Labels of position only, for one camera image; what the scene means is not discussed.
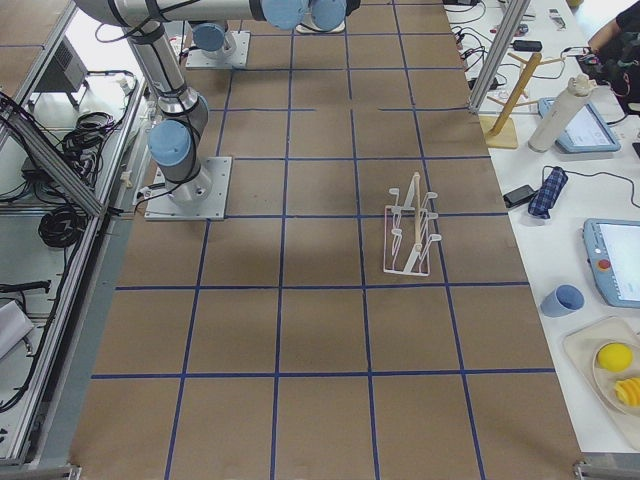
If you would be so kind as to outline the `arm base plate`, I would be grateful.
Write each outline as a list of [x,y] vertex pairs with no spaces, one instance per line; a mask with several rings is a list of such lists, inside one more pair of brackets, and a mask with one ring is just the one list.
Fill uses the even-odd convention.
[[231,177],[231,157],[207,157],[201,160],[199,175],[168,193],[174,185],[165,185],[161,169],[156,168],[160,187],[151,192],[144,218],[148,221],[223,220]]
[[245,69],[251,34],[249,31],[215,31],[194,34],[195,48],[187,55],[186,68],[191,70]]

